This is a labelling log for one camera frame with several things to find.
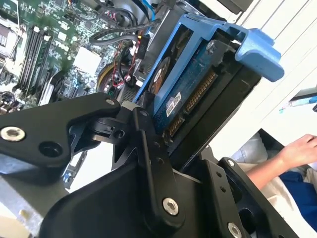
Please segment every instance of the silver screw head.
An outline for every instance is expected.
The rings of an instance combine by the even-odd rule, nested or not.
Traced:
[[[0,136],[2,139],[18,142],[24,139],[25,132],[21,128],[15,126],[7,126],[0,131]]]
[[[177,203],[169,197],[163,200],[163,208],[168,214],[172,216],[176,216],[178,214]]]
[[[239,230],[239,228],[236,226],[236,224],[229,222],[228,229],[234,238],[242,238],[242,233]]]
[[[214,41],[210,41],[210,42],[207,44],[206,49],[207,49],[207,50],[210,50],[210,49],[213,47],[213,45],[214,45]]]
[[[234,167],[234,162],[232,160],[228,160],[228,163],[231,167]]]
[[[106,102],[109,103],[110,105],[114,105],[114,101],[111,99],[107,99]]]

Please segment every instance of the blue shirt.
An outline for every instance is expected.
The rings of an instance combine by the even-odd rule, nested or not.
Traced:
[[[286,172],[280,178],[293,196],[303,218],[317,232],[317,193],[314,185],[304,182],[298,172]]]

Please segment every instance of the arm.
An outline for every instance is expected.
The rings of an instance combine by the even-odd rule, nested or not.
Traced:
[[[252,168],[247,175],[258,189],[262,189],[273,178],[289,169],[316,161],[317,138],[307,134],[286,146],[274,158]]]

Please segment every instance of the person's hand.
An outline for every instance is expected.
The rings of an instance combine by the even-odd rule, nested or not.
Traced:
[[[317,137],[304,135],[290,143],[276,156],[281,160],[286,170],[317,161]]]

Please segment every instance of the blue cable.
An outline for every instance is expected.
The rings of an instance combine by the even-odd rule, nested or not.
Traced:
[[[148,1],[147,0],[142,0],[142,2],[143,2],[143,4],[148,8],[148,9],[150,9],[150,11],[152,12],[152,16],[151,16],[151,21],[154,21],[154,19],[155,19],[155,12],[154,12],[154,8],[148,3]],[[149,31],[150,31],[150,27],[147,29],[147,31],[146,31],[146,35],[149,33]]]

